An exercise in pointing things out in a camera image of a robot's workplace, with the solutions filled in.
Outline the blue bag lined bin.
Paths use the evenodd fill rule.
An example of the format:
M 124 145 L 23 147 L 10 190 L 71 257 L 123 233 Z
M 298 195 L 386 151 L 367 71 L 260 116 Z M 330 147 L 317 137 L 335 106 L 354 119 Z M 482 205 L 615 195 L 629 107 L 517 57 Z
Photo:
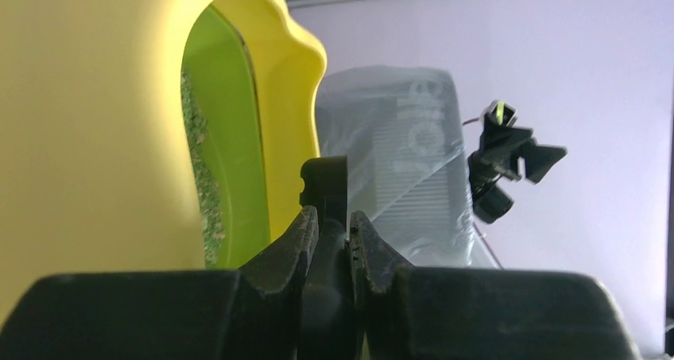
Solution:
M 347 157 L 349 210 L 414 265 L 497 267 L 475 226 L 461 121 L 440 69 L 367 66 L 320 84 L 320 152 Z

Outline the black litter scoop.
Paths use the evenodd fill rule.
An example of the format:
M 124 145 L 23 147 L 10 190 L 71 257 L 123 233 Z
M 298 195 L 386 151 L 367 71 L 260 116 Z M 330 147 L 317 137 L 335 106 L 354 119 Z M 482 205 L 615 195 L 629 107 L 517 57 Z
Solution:
M 300 204 L 316 209 L 319 236 L 304 282 L 297 357 L 353 359 L 357 316 L 347 245 L 347 158 L 310 159 L 300 177 Z

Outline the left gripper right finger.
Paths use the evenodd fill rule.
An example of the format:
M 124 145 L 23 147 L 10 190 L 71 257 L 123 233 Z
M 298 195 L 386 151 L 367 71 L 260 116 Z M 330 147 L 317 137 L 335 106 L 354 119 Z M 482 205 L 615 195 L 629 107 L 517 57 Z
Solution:
M 372 359 L 637 359 L 618 308 L 577 273 L 412 265 L 351 216 L 358 328 Z

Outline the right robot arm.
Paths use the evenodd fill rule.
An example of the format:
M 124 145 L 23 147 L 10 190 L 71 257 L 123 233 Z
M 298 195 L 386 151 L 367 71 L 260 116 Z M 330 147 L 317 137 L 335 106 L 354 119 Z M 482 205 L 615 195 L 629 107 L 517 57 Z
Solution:
M 475 216 L 491 224 L 510 211 L 514 201 L 500 179 L 538 184 L 566 156 L 563 146 L 538 144 L 530 128 L 485 118 L 479 147 L 467 159 Z

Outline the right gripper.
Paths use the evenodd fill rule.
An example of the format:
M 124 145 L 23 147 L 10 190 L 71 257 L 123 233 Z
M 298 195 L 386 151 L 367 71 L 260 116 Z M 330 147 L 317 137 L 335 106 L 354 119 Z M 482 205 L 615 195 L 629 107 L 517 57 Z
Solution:
M 478 148 L 468 157 L 469 184 L 473 200 L 511 200 L 498 186 L 498 181 L 520 180 L 518 164 L 511 165 L 511 158 L 520 147 L 524 160 L 525 178 L 539 184 L 550 169 L 567 155 L 567 148 L 555 145 L 538 145 L 533 129 L 500 126 L 487 120 L 482 123 Z

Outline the green cat litter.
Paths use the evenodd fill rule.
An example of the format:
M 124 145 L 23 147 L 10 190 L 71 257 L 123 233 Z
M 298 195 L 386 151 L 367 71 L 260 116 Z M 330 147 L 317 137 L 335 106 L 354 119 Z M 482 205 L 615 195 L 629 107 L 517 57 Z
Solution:
M 225 235 L 218 193 L 219 186 L 205 161 L 205 142 L 208 137 L 207 119 L 199 108 L 191 76 L 184 68 L 181 70 L 180 92 L 184 127 L 202 220 L 205 265 L 207 269 L 213 269 Z

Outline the yellow litter box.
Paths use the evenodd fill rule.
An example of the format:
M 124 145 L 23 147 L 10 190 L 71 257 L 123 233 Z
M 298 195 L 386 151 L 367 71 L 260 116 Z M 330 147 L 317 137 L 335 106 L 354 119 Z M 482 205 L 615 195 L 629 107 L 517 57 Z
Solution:
M 188 73 L 219 186 L 216 265 L 299 211 L 327 55 L 285 0 L 1 0 L 1 317 L 59 273 L 199 269 Z

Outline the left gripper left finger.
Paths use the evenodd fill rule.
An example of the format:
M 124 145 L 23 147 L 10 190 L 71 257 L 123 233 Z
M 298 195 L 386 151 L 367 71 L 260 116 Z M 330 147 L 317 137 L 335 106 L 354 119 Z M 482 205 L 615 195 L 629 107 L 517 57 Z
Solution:
M 314 207 L 239 269 L 57 274 L 1 329 L 4 359 L 293 359 Z

